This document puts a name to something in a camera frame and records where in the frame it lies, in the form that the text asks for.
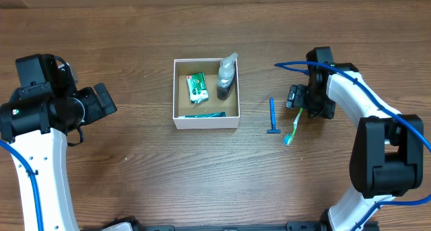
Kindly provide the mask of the blue disposable razor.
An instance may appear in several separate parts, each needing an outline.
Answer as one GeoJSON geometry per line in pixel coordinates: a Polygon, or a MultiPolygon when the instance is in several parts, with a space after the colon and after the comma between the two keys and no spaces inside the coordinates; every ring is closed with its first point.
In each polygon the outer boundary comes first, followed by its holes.
{"type": "Polygon", "coordinates": [[[269,99],[269,109],[270,109],[271,128],[267,130],[267,134],[281,133],[281,131],[279,129],[277,129],[277,125],[276,125],[275,104],[274,104],[273,98],[269,99]]]}

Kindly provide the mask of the clear pump bottle dark liquid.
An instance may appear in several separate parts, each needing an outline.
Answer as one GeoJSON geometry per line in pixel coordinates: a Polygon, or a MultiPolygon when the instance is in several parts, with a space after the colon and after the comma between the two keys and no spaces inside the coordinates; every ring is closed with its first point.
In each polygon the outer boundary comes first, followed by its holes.
{"type": "Polygon", "coordinates": [[[220,100],[226,100],[232,90],[234,76],[236,74],[235,62],[237,57],[237,53],[232,53],[220,62],[217,81],[217,96],[220,100]]]}

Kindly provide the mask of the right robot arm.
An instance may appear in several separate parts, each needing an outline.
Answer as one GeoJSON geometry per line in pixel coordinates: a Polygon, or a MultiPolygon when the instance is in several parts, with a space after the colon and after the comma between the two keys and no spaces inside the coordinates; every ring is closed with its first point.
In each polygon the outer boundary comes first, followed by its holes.
{"type": "Polygon", "coordinates": [[[328,46],[306,54],[307,85],[290,88],[286,106],[309,118],[332,119],[340,106],[356,127],[350,158],[351,187],[319,221],[294,221],[287,230],[378,230],[371,217],[384,206],[417,206],[400,198],[423,180],[424,150],[430,142],[416,114],[402,114],[384,102],[352,63],[337,63],[328,46]]]}

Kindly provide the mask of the white teal toothpaste tube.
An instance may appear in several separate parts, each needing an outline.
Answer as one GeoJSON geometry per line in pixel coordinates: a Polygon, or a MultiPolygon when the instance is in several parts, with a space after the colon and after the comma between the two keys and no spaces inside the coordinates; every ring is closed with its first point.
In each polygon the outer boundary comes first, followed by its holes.
{"type": "Polygon", "coordinates": [[[203,118],[218,118],[218,117],[226,117],[226,112],[213,112],[207,114],[194,114],[194,115],[184,115],[179,116],[179,119],[203,119],[203,118]]]}

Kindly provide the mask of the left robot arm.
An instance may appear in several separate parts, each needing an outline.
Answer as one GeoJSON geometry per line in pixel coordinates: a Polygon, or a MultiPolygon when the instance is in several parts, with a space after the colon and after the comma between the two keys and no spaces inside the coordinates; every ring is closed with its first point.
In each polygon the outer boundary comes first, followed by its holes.
{"type": "Polygon", "coordinates": [[[103,83],[78,90],[61,57],[15,62],[21,86],[1,105],[1,147],[13,158],[26,230],[78,230],[67,177],[67,135],[116,112],[103,83]]]}

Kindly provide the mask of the green white soap packet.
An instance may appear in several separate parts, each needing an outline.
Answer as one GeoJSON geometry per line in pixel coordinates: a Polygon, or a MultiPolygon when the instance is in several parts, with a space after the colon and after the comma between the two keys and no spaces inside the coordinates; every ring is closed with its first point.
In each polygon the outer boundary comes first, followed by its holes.
{"type": "Polygon", "coordinates": [[[189,98],[192,104],[201,104],[209,100],[204,73],[187,75],[186,81],[189,89],[189,98]]]}

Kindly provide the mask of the green white toothbrush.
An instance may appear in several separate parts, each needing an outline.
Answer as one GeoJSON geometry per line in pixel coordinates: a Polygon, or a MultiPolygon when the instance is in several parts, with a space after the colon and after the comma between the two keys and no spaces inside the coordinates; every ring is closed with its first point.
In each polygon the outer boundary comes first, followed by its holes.
{"type": "Polygon", "coordinates": [[[292,132],[287,133],[286,136],[284,137],[284,144],[286,146],[290,146],[293,142],[294,136],[296,134],[296,130],[298,128],[298,122],[300,120],[300,116],[302,114],[302,111],[303,111],[303,108],[300,108],[300,110],[298,111],[298,114],[296,115],[296,118],[294,119],[292,132]]]}

